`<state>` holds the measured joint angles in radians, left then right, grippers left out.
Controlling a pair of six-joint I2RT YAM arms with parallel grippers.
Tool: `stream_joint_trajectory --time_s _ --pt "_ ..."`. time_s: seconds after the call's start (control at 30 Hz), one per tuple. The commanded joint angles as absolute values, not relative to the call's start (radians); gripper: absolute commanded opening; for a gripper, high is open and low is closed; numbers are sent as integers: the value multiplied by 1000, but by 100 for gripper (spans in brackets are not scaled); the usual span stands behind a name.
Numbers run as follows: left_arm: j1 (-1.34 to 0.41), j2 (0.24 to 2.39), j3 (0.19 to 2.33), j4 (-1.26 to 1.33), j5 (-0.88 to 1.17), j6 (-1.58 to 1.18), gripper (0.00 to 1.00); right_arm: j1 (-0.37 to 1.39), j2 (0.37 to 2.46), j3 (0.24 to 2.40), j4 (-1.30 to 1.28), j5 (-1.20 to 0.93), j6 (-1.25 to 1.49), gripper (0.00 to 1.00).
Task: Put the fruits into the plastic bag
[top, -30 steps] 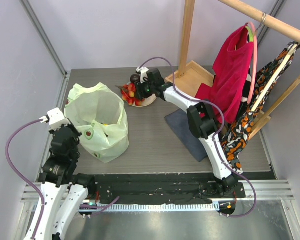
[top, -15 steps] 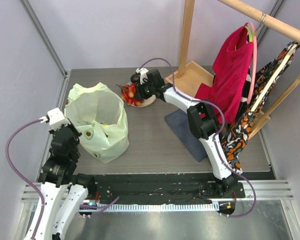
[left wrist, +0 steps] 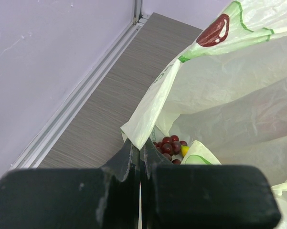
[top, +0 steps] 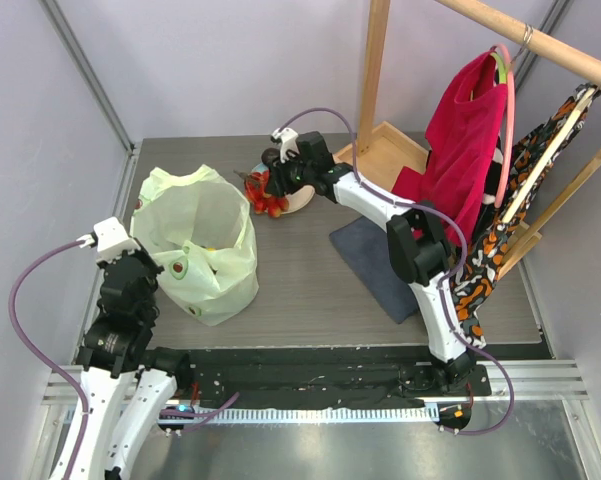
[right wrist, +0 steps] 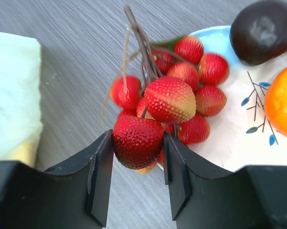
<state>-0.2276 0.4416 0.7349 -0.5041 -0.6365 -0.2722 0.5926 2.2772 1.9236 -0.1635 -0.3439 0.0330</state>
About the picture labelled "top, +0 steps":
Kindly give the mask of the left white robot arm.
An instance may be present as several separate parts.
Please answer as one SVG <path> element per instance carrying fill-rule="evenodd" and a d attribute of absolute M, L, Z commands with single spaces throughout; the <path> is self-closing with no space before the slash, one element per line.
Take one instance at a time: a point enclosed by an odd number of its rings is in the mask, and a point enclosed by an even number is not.
<path fill-rule="evenodd" d="M 77 357 L 85 397 L 76 405 L 54 479 L 129 478 L 166 402 L 185 397 L 193 385 L 187 353 L 148 347 L 162 267 L 144 250 L 98 265 L 98 315 Z"/>

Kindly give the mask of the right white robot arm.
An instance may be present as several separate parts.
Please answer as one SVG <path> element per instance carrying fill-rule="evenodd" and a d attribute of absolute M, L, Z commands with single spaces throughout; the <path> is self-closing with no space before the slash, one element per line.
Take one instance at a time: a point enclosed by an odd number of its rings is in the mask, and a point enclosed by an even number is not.
<path fill-rule="evenodd" d="M 353 165 L 335 161 L 316 131 L 299 134 L 290 128 L 277 129 L 271 141 L 275 146 L 261 156 L 270 172 L 268 194 L 282 197 L 310 186 L 386 233 L 391 268 L 413 292 L 427 330 L 432 387 L 445 395 L 457 393 L 476 361 L 452 311 L 451 248 L 433 208 L 372 186 Z"/>

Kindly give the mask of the green avocado print plastic bag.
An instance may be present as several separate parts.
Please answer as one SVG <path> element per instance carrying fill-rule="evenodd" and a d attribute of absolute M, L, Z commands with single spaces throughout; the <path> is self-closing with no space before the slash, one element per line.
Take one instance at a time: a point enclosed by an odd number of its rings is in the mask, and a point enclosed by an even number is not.
<path fill-rule="evenodd" d="M 257 295 L 250 204 L 207 165 L 185 176 L 154 168 L 142 183 L 130 234 L 164 267 L 162 291 L 207 326 L 240 313 Z"/>

